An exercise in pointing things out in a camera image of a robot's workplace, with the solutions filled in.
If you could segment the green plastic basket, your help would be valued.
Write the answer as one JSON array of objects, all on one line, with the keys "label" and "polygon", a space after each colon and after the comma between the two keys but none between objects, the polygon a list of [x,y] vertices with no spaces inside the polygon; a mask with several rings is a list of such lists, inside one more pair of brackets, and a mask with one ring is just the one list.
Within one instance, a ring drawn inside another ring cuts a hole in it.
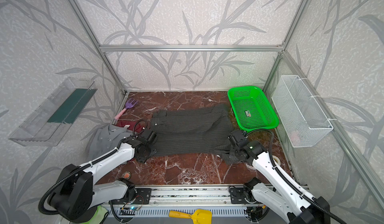
[{"label": "green plastic basket", "polygon": [[228,90],[228,98],[241,130],[271,130],[279,125],[274,109],[260,88],[234,87]]}]

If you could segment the dark grey striped shirt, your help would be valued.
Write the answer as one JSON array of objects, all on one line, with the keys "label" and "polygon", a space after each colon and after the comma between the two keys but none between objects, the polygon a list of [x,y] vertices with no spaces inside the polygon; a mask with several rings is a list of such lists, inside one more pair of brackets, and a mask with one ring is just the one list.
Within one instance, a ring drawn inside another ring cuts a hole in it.
[{"label": "dark grey striped shirt", "polygon": [[238,164],[228,136],[234,131],[229,107],[218,104],[192,110],[160,110],[151,119],[155,157],[214,154],[226,164]]}]

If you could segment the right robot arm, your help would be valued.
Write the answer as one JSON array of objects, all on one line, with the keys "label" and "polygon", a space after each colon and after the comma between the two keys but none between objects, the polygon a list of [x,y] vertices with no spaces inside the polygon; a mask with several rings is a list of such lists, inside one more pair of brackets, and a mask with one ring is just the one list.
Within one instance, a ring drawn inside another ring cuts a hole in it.
[{"label": "right robot arm", "polygon": [[272,150],[249,141],[246,132],[234,130],[228,136],[230,155],[252,165],[275,188],[271,191],[257,178],[243,185],[240,197],[249,204],[261,203],[288,224],[329,224],[330,206],[296,183],[273,159]]}]

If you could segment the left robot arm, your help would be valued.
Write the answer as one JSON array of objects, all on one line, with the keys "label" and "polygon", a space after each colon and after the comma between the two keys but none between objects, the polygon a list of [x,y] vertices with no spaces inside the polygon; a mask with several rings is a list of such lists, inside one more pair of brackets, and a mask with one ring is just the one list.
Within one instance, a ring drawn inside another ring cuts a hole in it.
[{"label": "left robot arm", "polygon": [[75,224],[103,223],[109,212],[103,203],[114,201],[125,204],[140,200],[147,203],[146,196],[140,196],[135,184],[127,178],[99,185],[98,181],[107,173],[126,161],[136,159],[145,162],[156,150],[152,144],[157,135],[151,129],[124,138],[108,153],[80,166],[66,166],[57,182],[41,197],[38,204],[44,215],[60,215]]}]

